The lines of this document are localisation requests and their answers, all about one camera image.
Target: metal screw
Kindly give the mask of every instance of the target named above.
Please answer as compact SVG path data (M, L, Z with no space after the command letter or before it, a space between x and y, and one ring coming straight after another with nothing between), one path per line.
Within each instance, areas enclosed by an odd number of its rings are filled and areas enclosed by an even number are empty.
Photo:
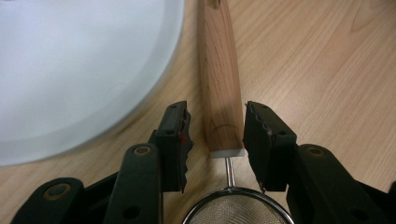
M321 157L325 155L324 151L317 147L308 147L306 150L308 150L308 152L313 156Z
M60 183L47 189L44 192L43 197L50 201L58 200L62 198L64 195L66 195L71 188L72 187L69 184Z
M147 156L151 152L150 147L138 147L134 150L136 156Z

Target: strainer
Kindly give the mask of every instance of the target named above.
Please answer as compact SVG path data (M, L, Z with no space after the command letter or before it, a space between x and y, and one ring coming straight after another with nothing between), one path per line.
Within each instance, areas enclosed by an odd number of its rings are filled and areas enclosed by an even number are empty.
M205 196L183 223L293 223L288 212L270 197L234 185L233 163L226 158L228 187Z

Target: light wooden surface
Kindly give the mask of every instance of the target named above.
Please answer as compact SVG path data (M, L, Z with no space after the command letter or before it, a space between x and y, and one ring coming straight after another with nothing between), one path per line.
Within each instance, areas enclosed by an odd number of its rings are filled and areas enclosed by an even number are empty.
M331 150L360 181L387 191L396 180L396 2L229 1L242 100L271 106L298 144ZM48 160L0 168L0 222L8 223L39 185L72 176L86 186L119 169L123 152L147 142L167 105L192 114L185 193L164 194L165 223L180 223L207 193L226 186L224 160L204 141L197 59L197 0L186 1L169 75L136 119ZM233 160L236 186L258 189L247 158ZM271 193L285 204L283 193Z
M233 24L227 1L199 1L197 25L205 140L210 151L221 150L222 156L215 158L231 157L235 150L238 152L244 148L244 117Z

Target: wooden handle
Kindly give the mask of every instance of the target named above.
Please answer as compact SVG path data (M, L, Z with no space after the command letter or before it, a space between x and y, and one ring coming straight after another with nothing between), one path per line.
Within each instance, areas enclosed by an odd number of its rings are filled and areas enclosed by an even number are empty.
M198 53L205 135L214 157L240 156L243 112L233 27L226 0L200 0Z

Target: white plate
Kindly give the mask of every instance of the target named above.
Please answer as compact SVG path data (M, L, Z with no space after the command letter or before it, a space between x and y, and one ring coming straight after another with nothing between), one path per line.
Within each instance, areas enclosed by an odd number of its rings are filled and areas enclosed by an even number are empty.
M183 0L0 1L0 165L77 147L164 74Z

